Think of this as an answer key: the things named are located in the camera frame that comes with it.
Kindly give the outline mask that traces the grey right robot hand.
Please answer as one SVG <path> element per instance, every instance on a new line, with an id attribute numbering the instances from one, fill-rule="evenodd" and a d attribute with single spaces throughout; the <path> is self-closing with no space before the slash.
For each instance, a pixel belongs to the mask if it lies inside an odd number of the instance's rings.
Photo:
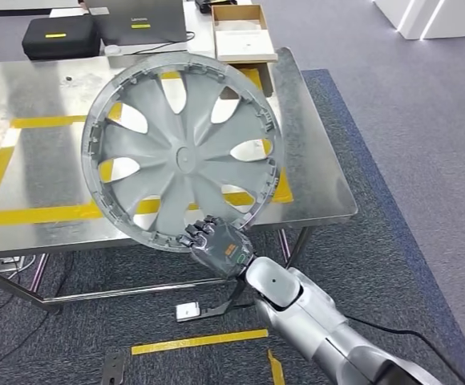
<path id="1" fill-rule="evenodd" d="M 205 217 L 187 225 L 177 241 L 196 261 L 222 278 L 238 278 L 255 259 L 252 242 L 220 217 Z"/>

